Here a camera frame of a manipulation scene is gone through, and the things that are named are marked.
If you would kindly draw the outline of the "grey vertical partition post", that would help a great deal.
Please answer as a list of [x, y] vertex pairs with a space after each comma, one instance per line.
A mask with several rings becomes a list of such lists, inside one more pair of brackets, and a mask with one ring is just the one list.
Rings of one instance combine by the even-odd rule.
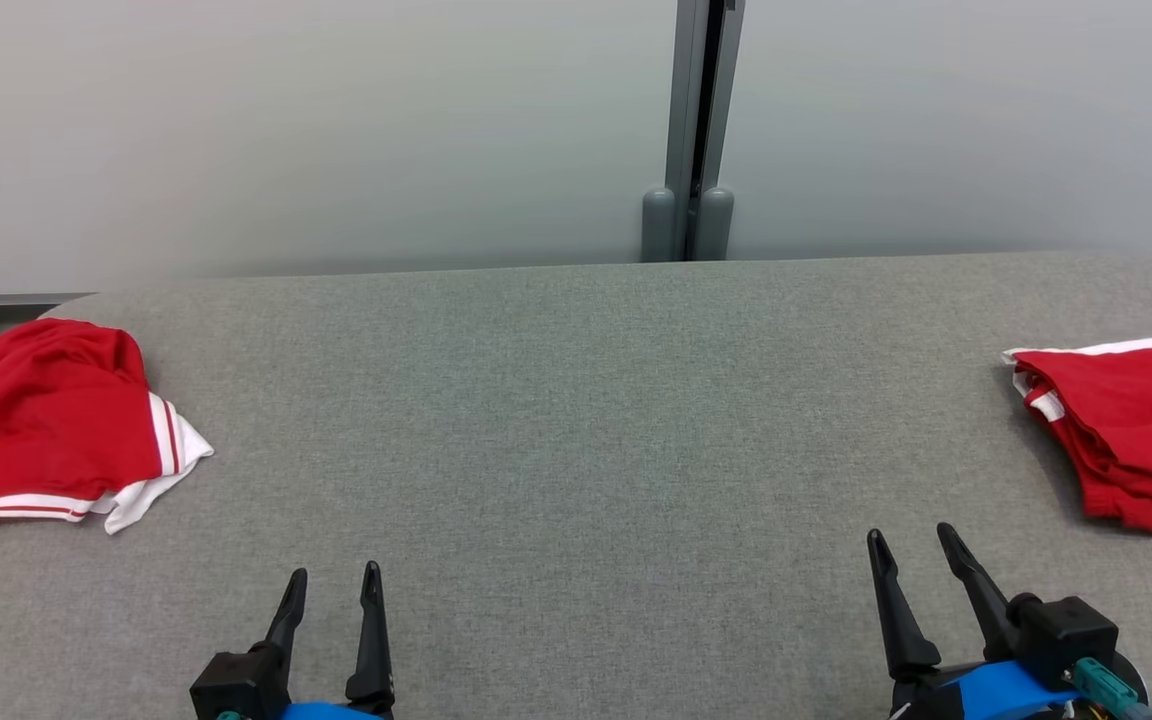
[[677, 200], [673, 263], [692, 262], [696, 204], [708, 188], [722, 187], [723, 143], [746, 3], [677, 0], [662, 184]]

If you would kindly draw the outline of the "grey rounded post foot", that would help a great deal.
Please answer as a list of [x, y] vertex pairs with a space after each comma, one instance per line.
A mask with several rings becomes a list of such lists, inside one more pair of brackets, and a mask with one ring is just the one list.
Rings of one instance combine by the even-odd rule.
[[730, 245], [735, 196], [722, 187], [712, 187], [700, 196], [695, 210], [690, 258], [694, 262], [722, 262]]
[[667, 187], [653, 188], [641, 200], [641, 263], [672, 263], [676, 255], [677, 200]]

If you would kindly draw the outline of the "red garment with white stripes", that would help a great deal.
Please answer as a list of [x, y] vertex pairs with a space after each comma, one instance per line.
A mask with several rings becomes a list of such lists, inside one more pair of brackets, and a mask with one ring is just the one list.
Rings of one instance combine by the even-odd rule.
[[126, 331], [44, 318], [0, 334], [0, 520], [99, 516], [115, 536], [212, 455]]

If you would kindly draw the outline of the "grey fabric covered surface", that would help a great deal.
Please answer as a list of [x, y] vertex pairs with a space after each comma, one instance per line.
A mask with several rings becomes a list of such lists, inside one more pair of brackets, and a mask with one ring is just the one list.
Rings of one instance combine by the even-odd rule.
[[1152, 262], [983, 253], [230, 279], [56, 314], [132, 334], [215, 454], [116, 536], [0, 521], [0, 720], [194, 720], [294, 569], [339, 702], [381, 564], [399, 720], [882, 720], [865, 536], [979, 659], [935, 525], [1078, 594], [1152, 700], [1152, 537], [1084, 520], [1001, 353], [1152, 338]]

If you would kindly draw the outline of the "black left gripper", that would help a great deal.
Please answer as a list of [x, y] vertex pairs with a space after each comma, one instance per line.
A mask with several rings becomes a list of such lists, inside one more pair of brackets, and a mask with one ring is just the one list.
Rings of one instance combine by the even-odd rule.
[[367, 561], [362, 579], [361, 638], [355, 670], [346, 682], [347, 700], [291, 700], [294, 634], [305, 615], [306, 589], [306, 568], [293, 570], [262, 644], [212, 657], [189, 688], [197, 720], [215, 720], [223, 711], [236, 711], [244, 720], [396, 720], [387, 612], [376, 561]]

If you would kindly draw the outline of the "red garment with white hem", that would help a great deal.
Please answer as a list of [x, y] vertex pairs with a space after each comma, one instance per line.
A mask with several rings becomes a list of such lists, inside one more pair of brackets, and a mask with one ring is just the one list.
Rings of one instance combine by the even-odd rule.
[[1091, 520], [1152, 535], [1152, 338], [1010, 348], [1011, 387], [1064, 448]]

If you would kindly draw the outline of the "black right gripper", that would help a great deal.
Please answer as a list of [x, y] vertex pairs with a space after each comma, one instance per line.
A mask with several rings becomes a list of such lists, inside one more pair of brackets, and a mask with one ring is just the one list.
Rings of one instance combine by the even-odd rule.
[[909, 691], [900, 691], [890, 720], [1111, 720], [1074, 687], [1079, 659], [1102, 662], [1152, 707], [1139, 670], [1117, 651], [1117, 626], [1100, 611], [1074, 596], [1044, 602], [1020, 594], [1009, 609], [1016, 629], [1005, 594], [956, 529], [941, 521], [935, 532], [972, 606], [986, 662], [933, 675], [940, 651], [916, 623], [881, 530], [870, 529], [867, 556], [888, 676], [893, 682], [918, 679]]

